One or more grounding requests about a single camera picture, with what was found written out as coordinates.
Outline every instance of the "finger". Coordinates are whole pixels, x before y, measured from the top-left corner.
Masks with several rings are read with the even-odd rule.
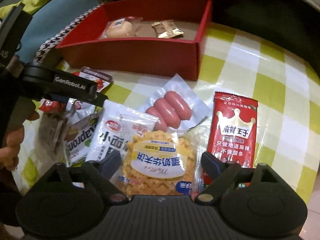
[[[12,131],[7,135],[7,146],[14,146],[21,144],[24,139],[24,127],[22,126],[19,130]]]
[[[14,171],[17,168],[18,164],[19,164],[19,158],[18,157],[14,157],[13,158],[13,165],[7,166],[6,169],[8,171]]]
[[[37,120],[37,119],[39,119],[39,118],[40,118],[39,113],[38,113],[37,111],[33,111],[33,112],[31,113],[31,115],[28,117],[27,120],[29,120],[29,121],[35,121],[35,120]]]
[[[14,160],[13,158],[12,159],[7,159],[3,162],[3,165],[7,168],[7,167],[10,167],[14,164]]]
[[[4,163],[7,160],[13,159],[20,151],[20,144],[7,146],[0,149],[0,162]]]

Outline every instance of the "plastic packaging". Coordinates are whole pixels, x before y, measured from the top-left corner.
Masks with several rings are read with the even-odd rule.
[[[152,115],[106,100],[86,161],[100,161],[113,150],[119,150],[124,156],[128,150],[126,143],[132,136],[143,136],[144,132],[152,131],[158,120]]]
[[[198,168],[196,138],[177,132],[145,132],[127,143],[120,190],[128,195],[190,195]]]
[[[82,162],[87,156],[98,116],[99,114],[91,114],[67,128],[64,141],[67,153],[66,162],[69,165]]]
[[[173,20],[166,20],[162,22],[155,22],[151,24],[152,28],[155,30],[158,38],[174,38],[176,36],[183,35],[184,32],[179,30],[174,24]]]
[[[211,130],[211,118],[207,118],[201,124],[196,126],[195,128],[188,131],[187,135],[192,138],[197,139],[197,147],[196,147],[196,169],[195,169],[195,179],[192,184],[192,199],[195,199],[197,195],[204,189],[204,184],[210,184],[211,181],[204,181],[203,170],[201,167],[201,156],[207,150],[209,134]]]
[[[258,102],[252,98],[216,92],[208,152],[222,162],[233,161],[244,168],[252,168],[257,108]]]
[[[37,133],[37,149],[50,157],[54,162],[60,162],[61,151],[56,148],[61,131],[65,126],[64,115],[60,113],[44,113],[41,117]]]
[[[139,110],[159,117],[155,130],[187,131],[210,112],[209,107],[178,75],[158,89]]]
[[[80,72],[73,74],[97,82],[97,92],[101,92],[113,81],[112,76],[88,67],[83,67]],[[95,109],[96,106],[92,104],[70,98],[66,107],[67,117],[69,119],[68,124],[79,122],[88,115],[93,114]]]
[[[108,22],[107,27],[101,35],[101,39],[134,37],[141,21],[141,17],[123,17]]]
[[[47,99],[42,99],[41,106],[39,107],[39,110],[49,114],[62,113],[65,109],[66,104],[57,101],[50,101]]]

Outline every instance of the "table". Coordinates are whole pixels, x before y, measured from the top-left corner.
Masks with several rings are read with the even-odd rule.
[[[320,162],[320,79],[308,62],[257,36],[212,24],[199,80],[187,82],[211,108],[215,91],[258,100],[254,164],[268,163],[307,203]],[[59,68],[73,71],[66,62]],[[106,71],[109,99],[138,108],[166,77]],[[13,173],[24,194],[57,160],[38,141],[41,120],[25,122],[26,138]]]

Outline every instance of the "red snack packet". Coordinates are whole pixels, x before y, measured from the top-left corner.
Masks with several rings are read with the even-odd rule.
[[[258,101],[224,92],[214,95],[207,151],[222,162],[252,168],[257,134]],[[209,182],[204,174],[204,181]]]
[[[45,99],[42,105],[39,107],[39,110],[45,113],[55,113],[55,112],[63,112],[66,108],[66,104],[60,103],[57,101],[50,101]]]

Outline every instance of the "houndstooth strap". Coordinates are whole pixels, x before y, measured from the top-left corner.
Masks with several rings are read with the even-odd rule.
[[[82,20],[84,20],[90,13],[92,13],[95,9],[99,8],[104,3],[98,4],[97,6],[87,10],[84,14],[80,15],[78,18],[73,20],[68,26],[66,26],[64,29],[62,29],[58,34],[53,36],[51,39],[48,39],[45,41],[39,48],[38,52],[36,53],[36,57],[34,58],[33,62],[42,63],[45,56],[48,54],[50,49],[57,46],[65,36],[69,32],[73,30],[74,27],[76,27]]]

